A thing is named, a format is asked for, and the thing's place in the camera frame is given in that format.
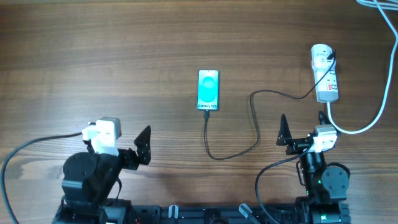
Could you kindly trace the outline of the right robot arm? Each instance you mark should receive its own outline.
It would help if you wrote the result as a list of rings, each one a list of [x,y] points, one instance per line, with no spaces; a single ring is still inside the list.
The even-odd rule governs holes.
[[[307,195],[297,197],[295,209],[297,223],[351,223],[347,199],[349,169],[338,162],[327,163],[324,153],[333,149],[339,131],[323,112],[319,112],[320,124],[305,138],[293,138],[286,116],[280,120],[276,144],[286,146],[286,154],[298,155],[296,170]]]

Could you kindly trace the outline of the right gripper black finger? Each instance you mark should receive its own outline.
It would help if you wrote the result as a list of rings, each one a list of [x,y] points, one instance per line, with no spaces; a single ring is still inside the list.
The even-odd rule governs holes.
[[[292,143],[292,135],[290,133],[289,125],[285,114],[281,115],[280,129],[277,136],[276,144],[278,146],[285,146]]]
[[[320,125],[331,124],[330,120],[328,119],[328,116],[323,111],[318,112],[318,120],[320,122]]]

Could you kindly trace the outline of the turquoise Galaxy smartphone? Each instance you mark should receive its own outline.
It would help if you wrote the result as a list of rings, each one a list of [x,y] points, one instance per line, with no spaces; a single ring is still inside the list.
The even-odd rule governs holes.
[[[197,109],[218,110],[219,71],[199,70],[197,85]]]

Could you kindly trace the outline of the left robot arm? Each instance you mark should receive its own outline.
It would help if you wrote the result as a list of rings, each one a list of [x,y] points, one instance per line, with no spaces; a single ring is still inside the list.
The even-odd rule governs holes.
[[[115,183],[122,186],[123,169],[137,170],[148,165],[151,127],[147,126],[134,140],[136,151],[119,149],[117,156],[97,154],[92,143],[85,141],[87,152],[70,156],[63,165],[64,196],[53,223],[141,223],[130,200],[108,195]]]

